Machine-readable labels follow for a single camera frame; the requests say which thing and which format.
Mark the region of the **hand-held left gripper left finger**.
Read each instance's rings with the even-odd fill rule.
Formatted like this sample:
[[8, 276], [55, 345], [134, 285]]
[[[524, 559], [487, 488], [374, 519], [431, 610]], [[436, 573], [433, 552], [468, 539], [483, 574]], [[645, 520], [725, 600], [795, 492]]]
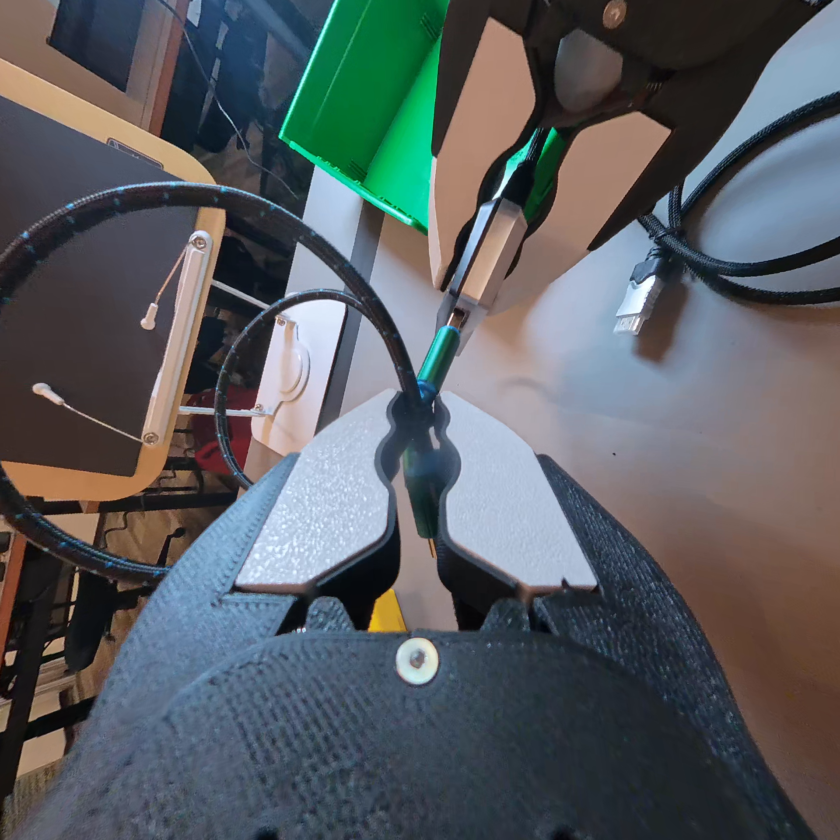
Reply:
[[399, 397], [392, 388], [381, 392], [302, 449], [246, 555], [237, 590], [307, 604], [333, 597], [353, 625], [369, 625], [401, 565], [393, 486]]

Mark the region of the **black hub cable silver plug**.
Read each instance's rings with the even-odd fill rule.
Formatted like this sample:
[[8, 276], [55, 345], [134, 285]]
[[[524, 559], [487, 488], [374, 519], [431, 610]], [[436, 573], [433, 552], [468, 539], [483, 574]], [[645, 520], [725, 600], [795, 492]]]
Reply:
[[[759, 154], [811, 126], [829, 118], [838, 118], [838, 99], [838, 91], [828, 93], [767, 124], [721, 158], [688, 197], [684, 197], [685, 179], [679, 182], [668, 194], [666, 223], [660, 221], [652, 210], [638, 217], [637, 221], [648, 236], [650, 249], [633, 268], [625, 297], [616, 314], [616, 333], [638, 335], [654, 309], [659, 292], [670, 281], [687, 272], [718, 295], [738, 302], [791, 308], [838, 303], [838, 286], [813, 290], [770, 290], [751, 287], [743, 282], [803, 269], [838, 257], [838, 235], [789, 255], [759, 261], [730, 261], [712, 257], [694, 246], [685, 226], [687, 217], [694, 213], [701, 201], [719, 192]], [[511, 153], [505, 173], [505, 189], [512, 173], [522, 162], [529, 159], [536, 161], [532, 164], [535, 169], [532, 176], [534, 185], [530, 187], [524, 203], [527, 222], [535, 222], [539, 217], [538, 211], [553, 197], [552, 182], [568, 145], [568, 134], [567, 129], [562, 129], [559, 134], [556, 129], [540, 126], [527, 135], [527, 142], [521, 150]], [[551, 266], [541, 266], [540, 261], [553, 263], [554, 268], [560, 268], [560, 273], [567, 270], [560, 264], [561, 256], [551, 253], [538, 257], [536, 267], [526, 266], [525, 258], [519, 253], [516, 257], [497, 302], [499, 311], [502, 304], [519, 302], [537, 289], [545, 288], [558, 276]]]

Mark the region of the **yellow plastic bin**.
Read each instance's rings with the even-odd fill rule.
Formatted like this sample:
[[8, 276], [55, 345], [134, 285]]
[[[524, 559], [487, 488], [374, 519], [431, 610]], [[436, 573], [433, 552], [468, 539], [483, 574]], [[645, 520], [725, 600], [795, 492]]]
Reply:
[[407, 632], [403, 612], [393, 588], [388, 589], [374, 602], [367, 630], [370, 633], [387, 634]]

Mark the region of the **green plastic bin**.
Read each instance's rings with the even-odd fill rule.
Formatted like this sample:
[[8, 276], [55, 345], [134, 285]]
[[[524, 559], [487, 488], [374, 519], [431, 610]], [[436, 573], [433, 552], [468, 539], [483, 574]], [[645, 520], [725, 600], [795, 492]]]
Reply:
[[524, 38], [535, 108], [482, 185], [490, 200], [554, 100], [560, 2], [335, 2], [280, 138], [381, 209], [428, 233], [434, 102], [447, 16], [492, 16]]

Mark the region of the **person's right hand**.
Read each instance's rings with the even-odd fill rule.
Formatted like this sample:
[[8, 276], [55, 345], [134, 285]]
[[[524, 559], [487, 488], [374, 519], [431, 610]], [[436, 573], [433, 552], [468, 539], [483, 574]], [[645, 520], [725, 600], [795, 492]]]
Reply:
[[568, 112], [592, 109], [618, 85], [622, 71], [621, 54], [575, 29], [558, 47], [553, 68], [555, 96]]

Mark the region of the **black office chair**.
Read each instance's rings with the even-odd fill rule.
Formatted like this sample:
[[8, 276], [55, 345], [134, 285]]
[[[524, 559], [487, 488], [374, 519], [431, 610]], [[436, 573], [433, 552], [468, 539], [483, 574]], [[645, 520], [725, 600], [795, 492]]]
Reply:
[[79, 570], [77, 583], [65, 635], [65, 662], [71, 674], [93, 663], [102, 639], [111, 633], [114, 613], [135, 608], [143, 595], [154, 590], [150, 584], [140, 584], [122, 594], [116, 581], [86, 570]]

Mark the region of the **red bag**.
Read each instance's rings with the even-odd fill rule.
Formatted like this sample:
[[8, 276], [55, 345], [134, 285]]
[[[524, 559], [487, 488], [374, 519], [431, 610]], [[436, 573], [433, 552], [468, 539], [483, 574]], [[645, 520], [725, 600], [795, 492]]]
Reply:
[[[228, 387], [227, 407], [234, 410], [249, 410], [256, 404], [258, 390], [243, 385]], [[202, 471], [230, 475], [219, 449], [214, 419], [210, 415], [191, 415], [190, 426], [194, 443], [195, 461]], [[251, 418], [233, 416], [227, 421], [231, 449], [240, 468], [244, 468], [248, 456], [251, 434]]]

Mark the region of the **silver hdmi port hub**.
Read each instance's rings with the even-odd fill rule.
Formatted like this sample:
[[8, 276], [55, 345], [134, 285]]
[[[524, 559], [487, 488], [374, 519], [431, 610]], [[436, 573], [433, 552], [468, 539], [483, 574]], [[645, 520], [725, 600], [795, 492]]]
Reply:
[[493, 308], [527, 233], [522, 207], [499, 197], [481, 205], [437, 314], [458, 332], [460, 354]]

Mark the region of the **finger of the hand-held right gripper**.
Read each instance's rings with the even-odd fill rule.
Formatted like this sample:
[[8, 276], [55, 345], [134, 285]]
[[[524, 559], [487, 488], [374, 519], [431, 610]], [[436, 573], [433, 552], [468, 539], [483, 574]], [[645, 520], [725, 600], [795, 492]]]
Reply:
[[519, 142], [536, 94], [522, 34], [492, 16], [447, 16], [440, 42], [428, 199], [428, 254], [443, 291], [482, 185]]
[[670, 134], [663, 124], [634, 112], [592, 125], [574, 138], [558, 171], [551, 209], [524, 241], [491, 315], [538, 296], [588, 256], [592, 241]]

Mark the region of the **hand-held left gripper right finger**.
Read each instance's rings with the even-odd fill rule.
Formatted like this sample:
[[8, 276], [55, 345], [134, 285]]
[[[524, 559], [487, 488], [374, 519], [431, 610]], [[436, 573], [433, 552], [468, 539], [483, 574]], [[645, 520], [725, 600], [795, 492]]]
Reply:
[[527, 612], [541, 597], [587, 603], [600, 592], [587, 549], [532, 447], [465, 398], [435, 401], [439, 580], [458, 629], [479, 629], [512, 600]]

